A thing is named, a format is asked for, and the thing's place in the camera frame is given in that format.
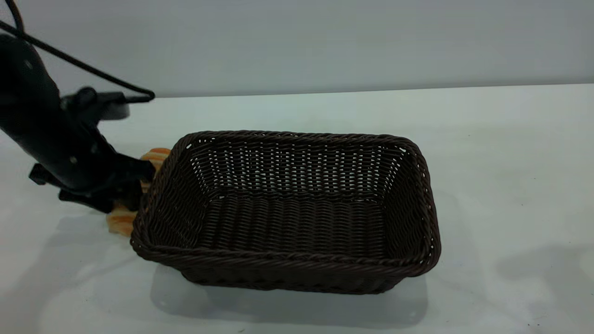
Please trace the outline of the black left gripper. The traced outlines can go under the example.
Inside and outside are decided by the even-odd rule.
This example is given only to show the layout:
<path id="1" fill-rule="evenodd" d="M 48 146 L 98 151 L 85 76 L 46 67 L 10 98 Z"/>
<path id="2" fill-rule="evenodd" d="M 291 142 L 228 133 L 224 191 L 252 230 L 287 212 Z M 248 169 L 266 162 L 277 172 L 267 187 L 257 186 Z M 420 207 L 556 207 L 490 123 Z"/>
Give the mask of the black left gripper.
<path id="1" fill-rule="evenodd" d="M 98 131 L 104 118 L 122 115 L 120 98 L 1 100 L 1 129 L 34 158 L 41 169 L 31 178 L 61 188 L 58 199 L 110 213 L 137 211 L 142 186 L 156 169 L 150 161 L 118 154 Z"/>

